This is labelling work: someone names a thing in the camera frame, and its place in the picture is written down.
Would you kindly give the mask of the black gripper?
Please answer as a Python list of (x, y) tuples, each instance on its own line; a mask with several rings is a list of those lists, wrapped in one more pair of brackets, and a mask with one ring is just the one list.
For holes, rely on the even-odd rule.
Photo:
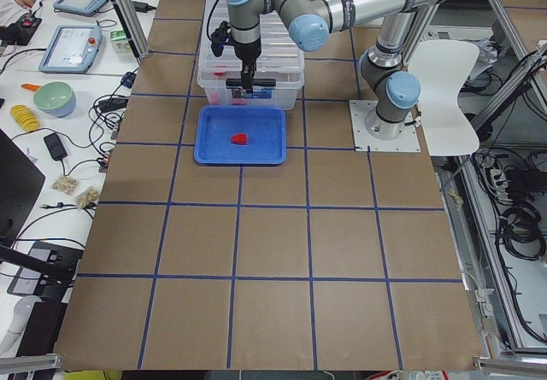
[(252, 79), (255, 77), (256, 60), (262, 53), (259, 24), (251, 29), (239, 29), (228, 21), (222, 21), (210, 34), (211, 49), (215, 57), (221, 57), (227, 46), (232, 46), (236, 57), (242, 61), (240, 78), (246, 94), (253, 93)]

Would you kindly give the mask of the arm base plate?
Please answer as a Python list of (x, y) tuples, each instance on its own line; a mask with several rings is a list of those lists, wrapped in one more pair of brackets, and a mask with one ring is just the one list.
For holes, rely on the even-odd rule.
[(375, 100), (350, 100), (354, 145), (361, 152), (420, 153), (416, 126), (409, 110), (405, 120), (384, 122), (376, 111)]

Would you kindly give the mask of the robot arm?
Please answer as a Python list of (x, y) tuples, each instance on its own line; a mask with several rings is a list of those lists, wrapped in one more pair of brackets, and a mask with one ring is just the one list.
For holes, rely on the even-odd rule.
[(241, 61), (240, 83), (253, 91), (256, 61), (262, 53), (260, 18), (276, 12), (291, 40), (305, 52), (322, 47), (330, 34), (382, 19), (374, 46), (360, 60), (362, 77), (378, 98), (365, 119), (373, 137), (399, 136), (421, 93), (419, 80), (403, 71), (403, 47), (422, 7), (445, 0), (226, 0), (229, 19), (208, 35), (215, 56), (227, 46)]

